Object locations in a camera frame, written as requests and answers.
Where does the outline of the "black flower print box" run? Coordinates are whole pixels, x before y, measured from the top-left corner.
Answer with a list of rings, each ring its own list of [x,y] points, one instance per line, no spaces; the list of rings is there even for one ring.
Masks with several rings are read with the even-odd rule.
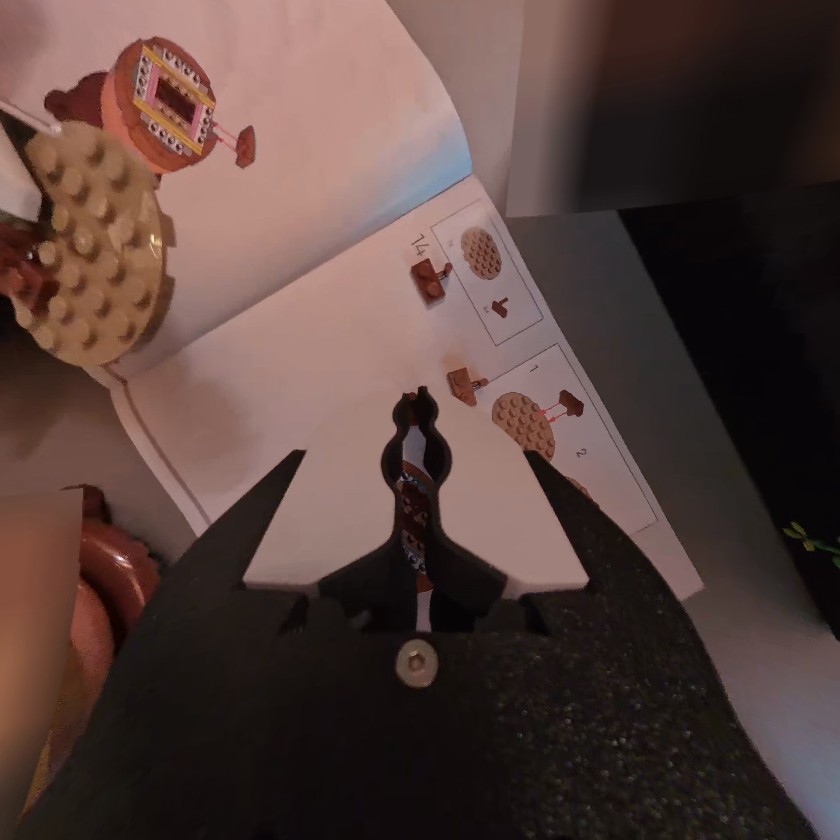
[[[838,1],[525,2],[511,218],[614,212],[838,638]]]

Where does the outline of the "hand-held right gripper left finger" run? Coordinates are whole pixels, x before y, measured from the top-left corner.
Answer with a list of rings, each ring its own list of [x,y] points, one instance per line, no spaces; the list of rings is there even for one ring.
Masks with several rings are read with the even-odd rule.
[[[387,543],[407,434],[402,399],[401,392],[368,392],[315,427],[245,572],[249,589],[311,594]]]

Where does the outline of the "small brown brick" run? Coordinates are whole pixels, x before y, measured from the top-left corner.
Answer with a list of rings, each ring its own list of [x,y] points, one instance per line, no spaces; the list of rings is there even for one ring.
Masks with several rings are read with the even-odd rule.
[[[476,394],[489,384],[486,377],[472,375],[466,366],[448,371],[446,380],[453,397],[471,407],[478,405]]]
[[[39,246],[50,240],[51,229],[2,213],[1,293],[20,305],[38,323],[60,289],[54,273],[39,257]]]
[[[441,270],[435,269],[430,259],[423,259],[411,267],[411,276],[423,302],[431,305],[445,297],[444,280],[452,273],[453,265],[446,262]]]

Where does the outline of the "tan round plate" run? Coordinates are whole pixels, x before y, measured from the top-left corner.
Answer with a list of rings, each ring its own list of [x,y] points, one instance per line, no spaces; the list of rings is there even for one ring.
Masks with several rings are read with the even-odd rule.
[[[17,323],[59,361],[100,368],[150,341],[172,300],[167,248],[172,220],[159,181],[119,139],[84,122],[64,122],[26,146],[51,209],[41,263],[59,282],[38,323],[13,303]]]

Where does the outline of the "brick pot model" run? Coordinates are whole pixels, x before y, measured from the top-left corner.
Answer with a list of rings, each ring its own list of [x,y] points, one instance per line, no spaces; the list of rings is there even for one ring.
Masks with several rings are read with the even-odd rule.
[[[56,708],[24,805],[30,811],[86,730],[110,668],[157,592],[161,576],[147,546],[112,521],[103,492],[82,492],[79,579]]]

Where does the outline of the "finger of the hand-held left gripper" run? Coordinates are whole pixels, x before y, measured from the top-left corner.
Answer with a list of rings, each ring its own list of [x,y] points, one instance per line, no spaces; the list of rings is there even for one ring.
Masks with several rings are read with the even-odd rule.
[[[36,133],[26,122],[1,113],[1,210],[25,222],[40,219],[45,197],[25,152]]]

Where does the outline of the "white instruction booklet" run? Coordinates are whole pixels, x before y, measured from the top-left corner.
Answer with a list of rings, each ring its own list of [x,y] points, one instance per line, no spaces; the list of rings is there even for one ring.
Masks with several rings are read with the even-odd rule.
[[[466,366],[536,477],[572,479],[680,600],[700,590],[386,2],[2,2],[2,109],[36,134],[104,130],[158,178],[168,310],[149,342],[80,368],[196,535],[352,398],[401,392],[417,444],[428,387]],[[423,259],[453,265],[431,305],[411,276]],[[436,592],[479,611],[519,598],[445,537],[435,483],[429,506]],[[307,594],[344,579],[331,597],[371,608],[362,564],[387,543]]]

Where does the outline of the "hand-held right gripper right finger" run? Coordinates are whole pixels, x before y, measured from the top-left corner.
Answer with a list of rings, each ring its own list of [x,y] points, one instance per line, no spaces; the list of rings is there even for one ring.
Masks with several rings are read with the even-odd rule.
[[[445,537],[507,576],[506,597],[584,589],[589,576],[520,446],[444,385],[428,387],[423,467]]]

